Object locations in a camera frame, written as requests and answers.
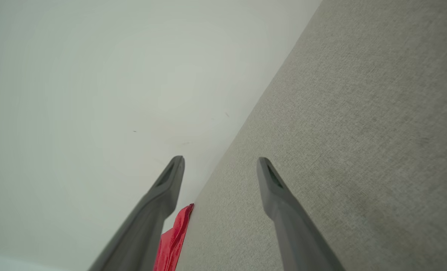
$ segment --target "gray prong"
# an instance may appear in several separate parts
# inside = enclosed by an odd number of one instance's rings
[[[263,209],[274,221],[285,271],[343,271],[344,268],[272,163],[258,158]]]
[[[89,271],[153,271],[163,222],[177,206],[185,160],[175,156]]]

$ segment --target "beige carpet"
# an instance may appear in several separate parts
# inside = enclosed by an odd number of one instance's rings
[[[447,1],[322,2],[196,200],[178,271],[282,269],[259,156],[347,270],[447,270]]]

